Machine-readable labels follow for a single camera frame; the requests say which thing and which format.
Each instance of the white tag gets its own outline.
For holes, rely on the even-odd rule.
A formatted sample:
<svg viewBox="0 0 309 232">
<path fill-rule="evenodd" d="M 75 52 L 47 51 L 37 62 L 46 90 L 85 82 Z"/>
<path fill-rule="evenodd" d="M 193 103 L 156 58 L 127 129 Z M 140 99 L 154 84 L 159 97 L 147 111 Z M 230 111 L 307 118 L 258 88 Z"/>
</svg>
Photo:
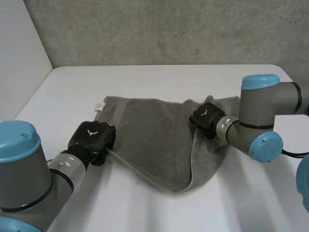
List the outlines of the white tag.
<svg viewBox="0 0 309 232">
<path fill-rule="evenodd" d="M 97 106 L 95 108 L 95 111 L 102 111 L 104 106 L 105 106 L 104 102 L 101 102 L 101 103 L 97 104 Z"/>
</svg>

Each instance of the gray towel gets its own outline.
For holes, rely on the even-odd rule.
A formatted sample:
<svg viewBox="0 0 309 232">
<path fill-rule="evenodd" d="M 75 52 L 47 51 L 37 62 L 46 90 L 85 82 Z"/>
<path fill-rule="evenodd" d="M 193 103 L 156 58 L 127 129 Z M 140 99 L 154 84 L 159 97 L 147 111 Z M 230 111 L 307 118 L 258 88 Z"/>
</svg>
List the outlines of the gray towel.
<svg viewBox="0 0 309 232">
<path fill-rule="evenodd" d="M 118 160 L 154 186 L 180 193 L 209 181 L 225 158 L 227 145 L 208 140 L 189 122 L 200 103 L 157 99 L 106 97 L 96 120 L 116 126 L 113 151 Z M 206 98 L 227 114 L 238 117 L 239 97 Z"/>
</svg>

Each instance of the table surface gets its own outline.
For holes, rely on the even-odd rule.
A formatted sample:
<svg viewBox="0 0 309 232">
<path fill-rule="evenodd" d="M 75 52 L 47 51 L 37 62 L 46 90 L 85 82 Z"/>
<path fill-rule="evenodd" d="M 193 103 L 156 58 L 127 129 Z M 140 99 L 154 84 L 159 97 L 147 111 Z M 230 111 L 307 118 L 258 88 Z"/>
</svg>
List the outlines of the table surface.
<svg viewBox="0 0 309 232">
<path fill-rule="evenodd" d="M 62 67 L 53 70 L 16 120 L 32 123 L 47 159 L 66 145 L 82 121 L 93 120 L 108 96 L 158 98 L 170 102 L 208 95 L 240 95 L 250 74 L 274 73 L 274 65 L 170 65 Z M 275 129 L 292 152 L 309 151 L 306 116 L 278 116 Z M 118 162 L 91 166 L 49 232 L 302 232 L 309 214 L 297 193 L 300 160 L 281 155 L 260 164 L 229 148 L 216 175 L 179 195 L 161 192 Z"/>
</svg>

